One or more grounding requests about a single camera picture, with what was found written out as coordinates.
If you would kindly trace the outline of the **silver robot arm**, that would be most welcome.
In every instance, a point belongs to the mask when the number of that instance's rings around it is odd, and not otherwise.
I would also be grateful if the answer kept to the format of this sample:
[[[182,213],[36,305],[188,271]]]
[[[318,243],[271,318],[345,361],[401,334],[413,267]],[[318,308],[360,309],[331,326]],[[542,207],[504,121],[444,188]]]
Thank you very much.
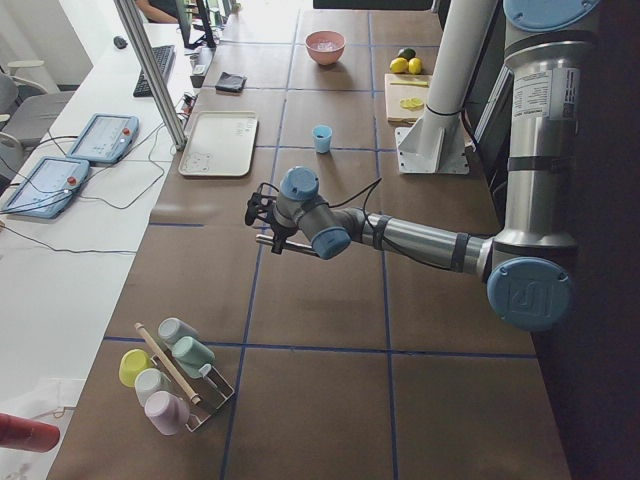
[[[569,313],[577,245],[566,231],[574,159],[580,65],[596,45],[596,1],[455,1],[421,117],[396,132],[403,173],[463,170],[460,113],[493,13],[506,17],[504,64],[513,77],[511,135],[502,230],[482,239],[368,212],[335,209],[319,192],[316,173],[286,172],[270,194],[256,192],[245,220],[265,221],[261,242],[330,259],[352,242],[390,251],[437,269],[479,276],[505,322],[545,331]]]

